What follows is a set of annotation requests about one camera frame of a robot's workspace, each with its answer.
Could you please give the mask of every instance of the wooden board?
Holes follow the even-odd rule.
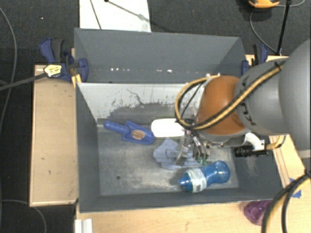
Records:
[[[35,75],[44,66],[35,67]],[[73,204],[78,198],[72,84],[44,78],[34,83],[30,206]]]

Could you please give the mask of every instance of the wire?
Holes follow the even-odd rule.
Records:
[[[6,89],[9,89],[8,91],[8,94],[6,96],[6,100],[5,100],[5,104],[4,104],[4,107],[3,107],[3,111],[2,111],[2,115],[1,115],[1,119],[0,119],[0,139],[1,139],[1,132],[2,132],[2,126],[3,126],[3,121],[4,121],[4,116],[5,116],[5,112],[6,112],[6,108],[8,106],[8,102],[9,102],[9,99],[10,99],[10,95],[11,95],[11,91],[12,91],[12,86],[14,82],[14,78],[15,78],[15,72],[16,72],[16,66],[17,66],[17,41],[16,41],[16,37],[15,37],[15,34],[14,34],[14,30],[12,28],[12,25],[8,19],[8,17],[6,16],[6,14],[4,13],[4,11],[2,10],[2,8],[0,7],[0,12],[1,14],[4,16],[9,28],[10,28],[10,31],[11,31],[11,34],[12,34],[12,37],[13,37],[13,42],[14,42],[14,62],[13,62],[13,70],[12,70],[12,76],[11,76],[11,82],[10,84],[8,85],[5,85],[3,87],[0,87],[0,89],[4,88],[4,87],[7,87]],[[3,200],[2,199],[2,191],[1,191],[1,179],[0,179],[0,229],[1,229],[1,219],[2,219],[2,203],[4,202],[14,202],[14,203],[22,203],[22,204],[26,204],[28,205],[28,203],[24,202],[24,201],[21,201],[21,200]],[[38,213],[39,215],[41,216],[42,218],[42,221],[44,223],[44,233],[47,233],[47,223],[46,223],[46,220],[44,218],[44,215],[42,214],[42,212],[36,208],[36,207],[33,207]]]
[[[198,91],[199,91],[200,87],[203,85],[203,83],[204,83],[204,82],[198,84],[199,86],[196,88],[195,92],[193,93],[193,95],[191,96],[191,98],[190,98],[189,101],[187,102],[187,104],[186,104],[186,106],[185,106],[183,112],[181,113],[181,117],[183,117],[183,115],[184,115],[186,109],[187,109],[188,106],[190,105],[190,103],[191,103],[191,101],[193,100],[193,98],[195,97],[195,95],[198,93]]]
[[[274,48],[272,48],[271,46],[269,46],[256,32],[253,23],[252,23],[252,15],[253,15],[254,9],[252,10],[251,14],[249,14],[249,25],[251,26],[251,29],[253,31],[253,33],[255,34],[255,36],[258,38],[259,41],[262,42],[262,44],[264,44],[267,48],[269,48],[271,51],[276,52],[276,50]]]
[[[22,200],[2,200],[2,202],[5,202],[5,203],[20,203],[20,204],[25,204],[25,205],[28,206],[28,203],[25,202],[25,201],[22,201]],[[35,209],[35,211],[38,212],[38,214],[40,215],[40,217],[42,219],[42,222],[44,224],[44,233],[47,233],[47,222],[45,220],[44,215],[42,214],[42,212],[38,208],[32,207],[32,209]]]
[[[286,225],[286,212],[287,212],[287,207],[289,204],[289,201],[294,193],[294,191],[308,178],[310,175],[305,174],[303,175],[300,179],[297,180],[297,182],[291,187],[291,189],[288,191],[285,201],[283,203],[283,208],[282,208],[282,216],[281,216],[281,224],[282,224],[282,230],[284,233],[287,233],[287,225]]]
[[[225,119],[227,116],[229,116],[237,107],[238,105],[243,102],[245,98],[248,97],[259,85],[261,85],[263,82],[266,82],[268,79],[276,75],[281,71],[283,68],[282,65],[279,65],[275,63],[275,66],[268,71],[261,74],[256,80],[252,81],[247,87],[244,88],[243,91],[240,92],[226,107],[224,107],[220,112],[217,114],[211,116],[207,120],[198,123],[198,124],[188,124],[185,122],[179,113],[180,108],[180,97],[183,95],[184,91],[187,91],[187,89],[197,83],[200,83],[202,81],[205,81],[207,78],[201,78],[194,80],[187,85],[185,85],[180,92],[177,94],[176,101],[175,101],[175,117],[178,123],[183,126],[185,129],[188,130],[203,130],[210,128],[214,126],[216,123],[220,122],[221,120]]]
[[[98,17],[97,17],[97,14],[96,14],[95,7],[94,7],[94,5],[93,5],[93,2],[92,2],[92,0],[89,0],[89,1],[90,1],[90,3],[91,3],[91,6],[92,6],[92,9],[93,9],[93,12],[94,12],[94,15],[95,15],[97,24],[98,24],[98,26],[99,26],[99,29],[101,30],[102,27],[101,27],[101,24],[99,23],[99,19],[98,19]]]
[[[271,204],[268,206],[268,208],[267,208],[267,210],[266,210],[266,212],[264,214],[262,225],[261,225],[261,233],[266,233],[267,232],[268,220],[269,220],[271,212],[274,209],[274,207],[276,206],[277,202],[286,193],[290,193],[290,192],[292,192],[292,190],[294,192],[299,185],[301,185],[307,178],[310,177],[310,175],[311,175],[311,173],[309,172],[309,173],[305,173],[304,175],[300,176],[298,179],[292,181],[289,185],[287,185],[285,188],[283,188],[281,191],[279,191],[279,193],[273,198],[273,200],[271,201]],[[282,211],[282,217],[283,217],[283,215],[286,214],[287,205],[286,205],[285,208],[283,207],[283,209],[284,209],[284,212]]]
[[[300,3],[294,4],[294,5],[290,5],[290,7],[298,7],[300,5],[302,5],[306,0],[302,0]],[[276,7],[283,7],[285,8],[286,5],[277,5]]]
[[[274,149],[280,148],[284,144],[285,139],[286,139],[285,135],[279,135],[276,142],[268,144],[266,146],[266,149],[267,150],[274,150]]]
[[[8,26],[10,28],[10,31],[11,31],[11,34],[12,34],[12,37],[13,37],[13,42],[14,42],[14,62],[13,62],[13,70],[12,70],[12,75],[11,75],[11,83],[13,83],[14,77],[15,77],[16,65],[17,65],[17,43],[16,43],[16,37],[15,37],[15,34],[14,34],[14,30],[12,28],[12,25],[11,25],[8,17],[6,16],[6,14],[4,13],[4,11],[2,10],[1,7],[0,7],[0,12],[4,16]],[[12,91],[12,89],[10,88],[9,91],[8,91],[8,94],[6,96],[6,100],[5,100],[5,103],[4,103],[3,111],[2,111],[2,114],[1,114],[1,119],[0,119],[0,139],[1,139],[1,131],[2,131],[2,126],[3,126],[3,121],[4,121],[4,115],[5,115],[5,111],[6,111],[6,108],[8,106],[8,103],[9,103],[11,91]]]
[[[15,83],[10,83],[10,84],[1,86],[1,87],[0,87],[0,91],[6,90],[6,89],[11,89],[11,88],[13,88],[13,87],[15,87],[15,86],[19,86],[19,85],[21,85],[21,84],[33,82],[33,81],[35,81],[35,80],[39,80],[39,79],[46,78],[46,77],[47,77],[47,74],[46,74],[46,73],[41,73],[41,74],[36,75],[36,76],[34,76],[34,77],[30,77],[30,78],[27,78],[27,79],[24,79],[24,80],[21,80],[21,81],[17,81],[17,82],[15,82]]]
[[[301,1],[300,3],[298,3],[298,4],[290,5],[290,7],[298,7],[298,6],[302,5],[305,1],[306,1],[306,0],[302,0],[302,1]],[[286,6],[285,6],[285,5],[277,5],[276,7],[286,7]],[[255,28],[254,28],[254,26],[253,26],[253,23],[252,23],[252,15],[253,15],[253,12],[254,12],[254,9],[251,11],[251,13],[250,13],[250,15],[249,15],[249,24],[250,24],[250,26],[251,26],[251,29],[252,29],[254,35],[257,37],[257,39],[258,39],[259,41],[262,42],[262,44],[264,44],[267,48],[269,48],[271,51],[273,51],[273,52],[276,53],[277,50],[274,49],[274,48],[272,48],[271,46],[269,46],[269,45],[258,35],[258,33],[256,32],[256,30],[255,30]]]

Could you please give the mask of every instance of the purple object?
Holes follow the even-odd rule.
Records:
[[[253,224],[261,226],[263,216],[271,204],[272,200],[261,200],[250,202],[244,208],[244,214],[246,218],[251,221]]]

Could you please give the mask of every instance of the white object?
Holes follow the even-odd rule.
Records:
[[[93,220],[91,218],[86,220],[76,219],[74,221],[75,233],[93,233]]]
[[[264,140],[260,140],[251,132],[245,134],[244,142],[251,143],[254,146],[253,151],[264,150]]]
[[[179,137],[185,130],[176,122],[175,118],[157,119],[151,123],[151,131],[155,137]]]
[[[151,32],[147,0],[80,0],[80,28],[100,29],[99,24],[105,30]]]

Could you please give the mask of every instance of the blue water bottle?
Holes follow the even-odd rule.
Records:
[[[230,169],[223,161],[216,161],[209,166],[189,168],[179,179],[179,185],[189,192],[205,190],[212,183],[225,183],[230,178]]]

